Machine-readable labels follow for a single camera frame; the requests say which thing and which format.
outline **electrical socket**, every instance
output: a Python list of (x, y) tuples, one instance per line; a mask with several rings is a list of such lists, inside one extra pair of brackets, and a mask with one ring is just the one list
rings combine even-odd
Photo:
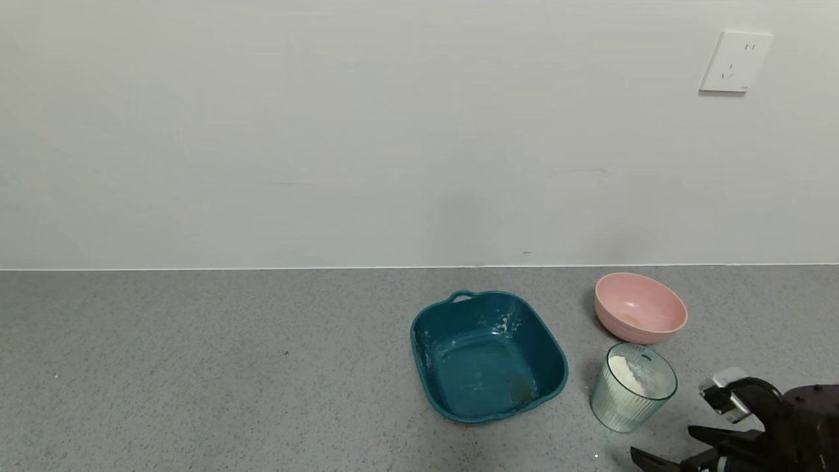
[(748, 92), (769, 53), (772, 39), (771, 34), (722, 33), (699, 89)]

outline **flour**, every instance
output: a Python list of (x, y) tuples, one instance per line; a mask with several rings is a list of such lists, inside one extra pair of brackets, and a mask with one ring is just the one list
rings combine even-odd
[(644, 386), (635, 378), (633, 372), (629, 369), (627, 359), (621, 355), (612, 356), (609, 358), (609, 369), (623, 386), (627, 387), (632, 393), (641, 396), (646, 396)]

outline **gray countertop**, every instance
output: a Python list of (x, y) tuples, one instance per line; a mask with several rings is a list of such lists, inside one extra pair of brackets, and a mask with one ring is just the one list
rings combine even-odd
[[(703, 449), (687, 425), (726, 427), (696, 393), (717, 370), (837, 381), (839, 267), (637, 268), (690, 310), (655, 347), (680, 389), (612, 433), (588, 407), (610, 271), (0, 273), (0, 470), (635, 470), (630, 445), (682, 459)], [(472, 427), (431, 408), (409, 326), (459, 289), (531, 303), (568, 357), (559, 396)]]

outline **clear plastic cup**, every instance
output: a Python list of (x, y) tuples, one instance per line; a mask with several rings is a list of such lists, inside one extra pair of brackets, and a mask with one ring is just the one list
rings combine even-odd
[(647, 346), (621, 343), (606, 363), (591, 393), (591, 411), (603, 426), (631, 433), (675, 393), (679, 381), (670, 364)]

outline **white wall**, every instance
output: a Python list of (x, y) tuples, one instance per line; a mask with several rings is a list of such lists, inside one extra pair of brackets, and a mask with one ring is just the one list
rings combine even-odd
[[(839, 262), (839, 3), (0, 3), (0, 267)], [(746, 97), (724, 29), (776, 35)]]

